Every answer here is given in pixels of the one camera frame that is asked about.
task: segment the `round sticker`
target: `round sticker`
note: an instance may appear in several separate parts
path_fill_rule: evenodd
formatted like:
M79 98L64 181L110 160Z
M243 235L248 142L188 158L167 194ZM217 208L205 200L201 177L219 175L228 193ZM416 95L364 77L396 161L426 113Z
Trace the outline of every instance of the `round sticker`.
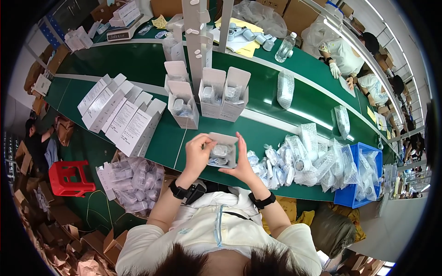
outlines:
M155 35L155 38L162 38L163 35L165 35L166 33L167 33L166 31L159 32Z

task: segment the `plastic water bottle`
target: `plastic water bottle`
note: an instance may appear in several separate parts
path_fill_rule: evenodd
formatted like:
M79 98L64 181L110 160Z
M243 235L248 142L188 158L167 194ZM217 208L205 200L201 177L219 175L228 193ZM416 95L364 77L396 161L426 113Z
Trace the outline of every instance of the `plastic water bottle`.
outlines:
M278 51L276 52L275 59L277 62L284 62L286 61L287 57L291 56L291 53L293 53L293 47L296 44L296 33L291 33L290 35L286 36L284 41L281 44L281 47L279 47Z

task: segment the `digital scale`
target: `digital scale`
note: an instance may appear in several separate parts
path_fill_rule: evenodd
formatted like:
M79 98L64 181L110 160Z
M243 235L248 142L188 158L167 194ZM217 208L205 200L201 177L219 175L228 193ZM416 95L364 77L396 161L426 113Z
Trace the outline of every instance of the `digital scale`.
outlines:
M149 21L149 19L150 18L148 16L141 14L126 27L110 27L109 31L106 33L107 41L112 42L131 39L137 28L141 24Z

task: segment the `hand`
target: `hand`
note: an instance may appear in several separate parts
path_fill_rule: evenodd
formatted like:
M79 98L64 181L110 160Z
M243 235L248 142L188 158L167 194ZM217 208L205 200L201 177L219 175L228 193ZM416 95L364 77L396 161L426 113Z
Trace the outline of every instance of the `hand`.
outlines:
M238 164L235 169L226 169L220 168L218 171L232 175L242 182L249 184L256 178L256 174L253 172L250 163L247 159L247 145L244 138L240 135L239 132L236 132L236 136L238 137Z
M353 76L349 76L346 79L346 81L347 81L348 88L350 88L350 90L353 90Z
M368 95L367 99L371 106L376 106L376 103L374 103L374 99L371 95Z
M195 181L209 161L210 151L216 145L208 134L200 133L186 143L186 167L183 174Z
M339 78L341 76L341 71L339 70L338 65L336 64L336 62L330 61L329 65L330 65L330 72L333 75L333 77L335 79Z

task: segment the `white shirt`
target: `white shirt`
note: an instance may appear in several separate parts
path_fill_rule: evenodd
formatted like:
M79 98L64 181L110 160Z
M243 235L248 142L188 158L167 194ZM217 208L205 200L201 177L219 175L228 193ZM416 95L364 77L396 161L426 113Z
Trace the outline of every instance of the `white shirt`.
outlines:
M387 92L382 92L382 85L374 74L358 78L358 83L363 88L367 88L376 104L384 105L388 101Z
M154 225L132 228L118 257L115 270L122 275L132 266L138 270L154 269L164 259L173 243L195 253L207 253L221 249L232 249L250 257L250 249L275 245L289 248L294 264L312 276L321 274L321 264L313 244L310 228L303 223L286 228L277 239L253 221L223 212L234 212L247 217L240 209L222 206L199 208L192 218L179 227L164 233Z
M363 58L355 56L351 46L343 38L325 42L319 50L330 54L344 78L351 73L358 74L364 65Z

